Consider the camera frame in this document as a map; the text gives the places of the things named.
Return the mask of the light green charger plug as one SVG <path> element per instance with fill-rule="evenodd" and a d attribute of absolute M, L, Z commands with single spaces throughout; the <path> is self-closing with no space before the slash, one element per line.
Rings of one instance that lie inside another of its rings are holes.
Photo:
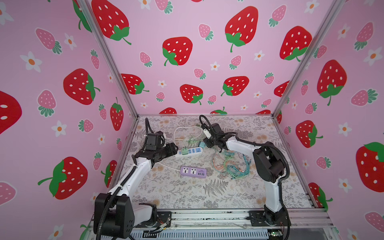
<path fill-rule="evenodd" d="M 181 149 L 181 154 L 184 156 L 184 155 L 188 155 L 190 153 L 190 150 L 188 148 L 182 148 Z"/>

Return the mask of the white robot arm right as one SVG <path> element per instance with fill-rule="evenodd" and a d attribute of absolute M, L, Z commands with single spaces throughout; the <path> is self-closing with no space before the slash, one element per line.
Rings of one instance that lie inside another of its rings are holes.
<path fill-rule="evenodd" d="M 285 224 L 291 226 L 289 213 L 282 197 L 282 181 L 290 175 L 290 168 L 283 153 L 272 143 L 257 144 L 242 140 L 233 133 L 213 134 L 204 130 L 207 147 L 219 147 L 221 150 L 235 151 L 254 160 L 257 172 L 265 184 L 266 202 L 264 217 L 270 226 Z"/>

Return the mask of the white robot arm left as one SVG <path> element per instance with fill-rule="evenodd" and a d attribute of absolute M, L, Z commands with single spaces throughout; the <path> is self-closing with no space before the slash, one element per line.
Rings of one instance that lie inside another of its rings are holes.
<path fill-rule="evenodd" d="M 97 240 L 102 236 L 126 239 L 137 225 L 157 223 L 156 205 L 134 205 L 132 197 L 155 163 L 176 155 L 178 149 L 174 143 L 168 143 L 153 150 L 142 149 L 132 156 L 134 163 L 129 172 L 107 194 L 101 193 L 96 198 L 94 234 Z"/>

